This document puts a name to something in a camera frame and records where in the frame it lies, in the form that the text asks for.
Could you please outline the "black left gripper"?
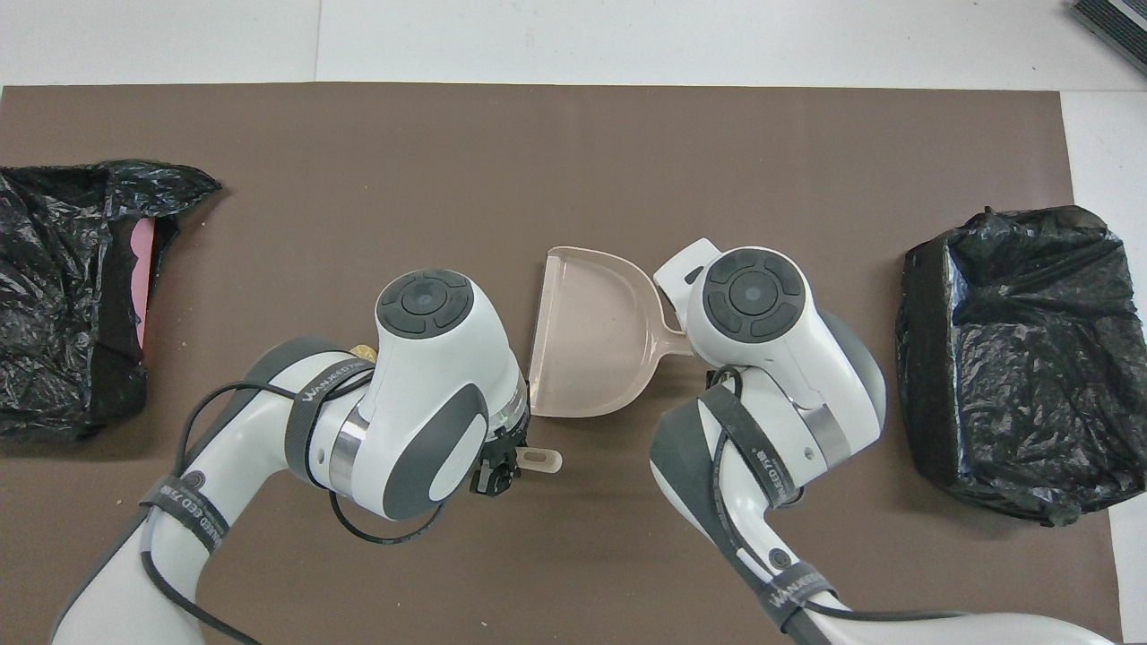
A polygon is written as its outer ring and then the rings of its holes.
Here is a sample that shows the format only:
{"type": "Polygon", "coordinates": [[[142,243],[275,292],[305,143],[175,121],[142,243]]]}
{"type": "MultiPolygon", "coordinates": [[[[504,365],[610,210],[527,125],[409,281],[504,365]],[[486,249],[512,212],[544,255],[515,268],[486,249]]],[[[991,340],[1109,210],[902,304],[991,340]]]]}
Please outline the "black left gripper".
{"type": "Polygon", "coordinates": [[[473,474],[473,494],[500,495],[521,476],[517,448],[524,446],[530,414],[523,414],[513,426],[499,427],[487,440],[487,459],[479,459],[473,474]]]}

